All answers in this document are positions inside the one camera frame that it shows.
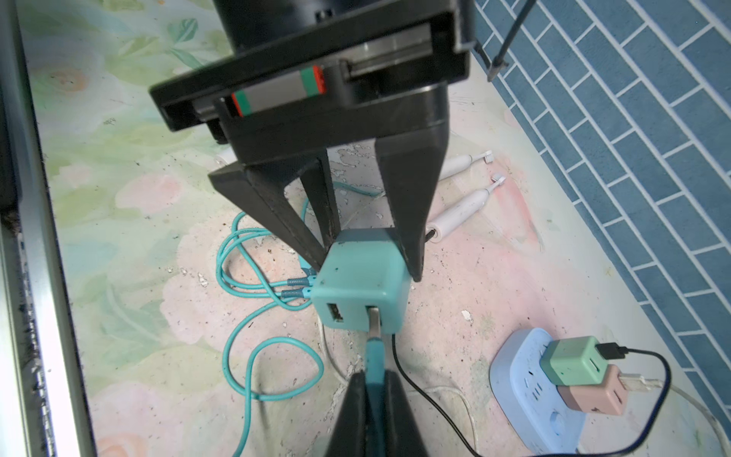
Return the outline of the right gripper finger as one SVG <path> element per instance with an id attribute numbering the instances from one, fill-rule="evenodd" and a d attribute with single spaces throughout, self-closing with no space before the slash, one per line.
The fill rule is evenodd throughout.
<path id="1" fill-rule="evenodd" d="M 385 377 L 385 440 L 386 456 L 428 457 L 409 398 L 394 371 L 386 371 Z"/>
<path id="2" fill-rule="evenodd" d="M 325 457 L 365 457 L 367 451 L 367 388 L 363 371 L 348 382 Z"/>

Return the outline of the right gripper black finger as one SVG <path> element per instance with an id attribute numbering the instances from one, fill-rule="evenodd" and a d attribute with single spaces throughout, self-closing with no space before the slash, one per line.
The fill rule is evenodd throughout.
<path id="1" fill-rule="evenodd" d="M 337 202 L 325 150 L 259 165 L 239 162 L 209 175 L 217 192 L 321 270 L 327 252 L 341 231 Z M 317 238 L 293 209 L 285 188 L 299 180 L 320 229 Z"/>

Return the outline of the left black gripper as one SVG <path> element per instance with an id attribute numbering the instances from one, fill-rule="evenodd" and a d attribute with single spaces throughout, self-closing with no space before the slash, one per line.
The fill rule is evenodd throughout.
<path id="1" fill-rule="evenodd" d="M 469 73 L 466 1 L 218 1 L 232 56 L 159 83 L 172 131 L 207 125 L 244 164 L 375 141 L 413 281 L 447 155 L 447 87 Z"/>

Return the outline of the white electric toothbrush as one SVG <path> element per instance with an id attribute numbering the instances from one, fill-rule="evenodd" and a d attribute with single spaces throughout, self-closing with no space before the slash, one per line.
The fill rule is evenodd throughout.
<path id="1" fill-rule="evenodd" d="M 490 164 L 494 161 L 493 153 L 491 150 L 482 152 L 479 154 L 462 154 L 454 157 L 449 157 L 443 163 L 440 171 L 439 180 L 443 181 L 451 176 L 462 173 L 469 169 L 472 165 L 477 162 L 483 161 L 486 164 Z"/>
<path id="2" fill-rule="evenodd" d="M 439 213 L 426 224 L 426 242 L 440 243 L 447 238 L 456 228 L 481 211 L 491 194 L 502 186 L 504 181 L 506 181 L 506 177 L 496 173 L 488 187 L 470 192 L 459 202 Z"/>

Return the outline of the teal small plug adapter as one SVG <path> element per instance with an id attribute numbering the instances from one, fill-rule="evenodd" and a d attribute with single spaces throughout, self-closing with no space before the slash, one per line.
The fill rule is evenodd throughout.
<path id="1" fill-rule="evenodd" d="M 411 277 L 390 228 L 343 230 L 331 245 L 310 295 L 324 326 L 369 331 L 369 309 L 379 312 L 381 331 L 405 324 Z"/>

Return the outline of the green plug adapter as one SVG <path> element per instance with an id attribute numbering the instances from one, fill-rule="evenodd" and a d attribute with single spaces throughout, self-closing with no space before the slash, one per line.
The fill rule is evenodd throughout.
<path id="1" fill-rule="evenodd" d="M 540 366 L 559 387 L 599 385 L 608 363 L 597 351 L 598 345 L 594 336 L 554 340 L 546 347 Z"/>

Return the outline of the pink plug adapter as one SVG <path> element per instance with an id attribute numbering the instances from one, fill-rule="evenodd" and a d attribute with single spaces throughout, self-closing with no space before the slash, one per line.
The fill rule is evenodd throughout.
<path id="1" fill-rule="evenodd" d="M 600 384 L 585 386 L 560 386 L 561 398 L 573 411 L 621 416 L 628 404 L 629 391 L 620 380 L 622 371 L 609 365 Z"/>

